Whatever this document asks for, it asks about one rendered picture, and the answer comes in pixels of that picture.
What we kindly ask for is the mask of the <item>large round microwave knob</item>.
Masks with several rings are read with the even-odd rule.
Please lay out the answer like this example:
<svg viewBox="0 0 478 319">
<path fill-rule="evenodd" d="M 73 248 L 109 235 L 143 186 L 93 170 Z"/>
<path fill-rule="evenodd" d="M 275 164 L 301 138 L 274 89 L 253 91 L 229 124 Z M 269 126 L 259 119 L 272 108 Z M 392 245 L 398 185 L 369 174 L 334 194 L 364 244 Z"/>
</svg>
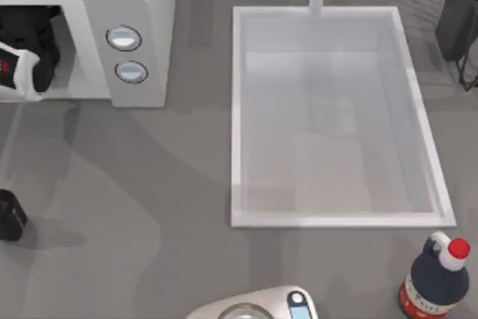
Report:
<svg viewBox="0 0 478 319">
<path fill-rule="evenodd" d="M 140 33 L 127 25 L 108 29 L 105 38 L 113 49 L 120 52 L 132 52 L 142 44 Z"/>
</svg>

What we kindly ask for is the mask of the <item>small round microwave knob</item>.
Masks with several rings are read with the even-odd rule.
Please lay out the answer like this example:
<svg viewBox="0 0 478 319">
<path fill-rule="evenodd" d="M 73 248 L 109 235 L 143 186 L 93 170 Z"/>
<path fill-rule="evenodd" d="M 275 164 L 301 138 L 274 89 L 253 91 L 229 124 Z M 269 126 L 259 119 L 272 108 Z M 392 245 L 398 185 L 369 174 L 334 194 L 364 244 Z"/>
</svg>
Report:
<svg viewBox="0 0 478 319">
<path fill-rule="evenodd" d="M 137 61 L 126 61 L 115 66 L 117 78 L 128 84 L 139 84 L 148 78 L 148 69 Z"/>
</svg>

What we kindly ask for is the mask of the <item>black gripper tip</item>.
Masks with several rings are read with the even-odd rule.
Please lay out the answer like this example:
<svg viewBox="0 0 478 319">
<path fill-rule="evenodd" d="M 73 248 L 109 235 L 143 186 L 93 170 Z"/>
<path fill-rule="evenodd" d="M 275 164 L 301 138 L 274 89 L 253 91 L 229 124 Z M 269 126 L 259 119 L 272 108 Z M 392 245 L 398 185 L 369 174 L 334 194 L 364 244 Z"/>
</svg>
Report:
<svg viewBox="0 0 478 319">
<path fill-rule="evenodd" d="M 28 216 L 16 195 L 0 188 L 0 241 L 18 241 L 27 222 Z"/>
</svg>

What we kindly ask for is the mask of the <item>silver kitchen scale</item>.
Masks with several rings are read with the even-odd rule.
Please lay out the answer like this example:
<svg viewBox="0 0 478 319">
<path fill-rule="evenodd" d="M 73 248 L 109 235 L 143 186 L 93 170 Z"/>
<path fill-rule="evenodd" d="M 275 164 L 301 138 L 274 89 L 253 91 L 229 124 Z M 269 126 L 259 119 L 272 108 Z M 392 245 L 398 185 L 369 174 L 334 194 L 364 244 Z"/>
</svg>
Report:
<svg viewBox="0 0 478 319">
<path fill-rule="evenodd" d="M 310 294 L 281 285 L 216 300 L 194 309 L 185 319 L 320 319 Z"/>
</svg>

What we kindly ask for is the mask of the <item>white sink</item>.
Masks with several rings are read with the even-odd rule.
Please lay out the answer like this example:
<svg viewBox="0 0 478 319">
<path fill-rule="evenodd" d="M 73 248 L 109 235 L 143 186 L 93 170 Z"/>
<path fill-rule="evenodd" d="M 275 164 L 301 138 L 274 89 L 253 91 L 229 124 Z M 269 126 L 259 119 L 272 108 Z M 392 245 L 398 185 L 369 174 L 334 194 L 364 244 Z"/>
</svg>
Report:
<svg viewBox="0 0 478 319">
<path fill-rule="evenodd" d="M 235 7 L 231 225 L 454 227 L 396 7 Z"/>
</svg>

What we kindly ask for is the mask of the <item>dark bottle with red cap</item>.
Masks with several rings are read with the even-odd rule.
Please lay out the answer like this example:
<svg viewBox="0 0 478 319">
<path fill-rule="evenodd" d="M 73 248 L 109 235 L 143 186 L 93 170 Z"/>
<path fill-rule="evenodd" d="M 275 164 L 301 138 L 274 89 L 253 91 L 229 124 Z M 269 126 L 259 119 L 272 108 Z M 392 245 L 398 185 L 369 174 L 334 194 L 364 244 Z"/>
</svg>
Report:
<svg viewBox="0 0 478 319">
<path fill-rule="evenodd" d="M 407 319 L 446 319 L 470 288 L 466 261 L 471 245 L 464 238 L 433 232 L 415 258 L 398 292 Z"/>
</svg>

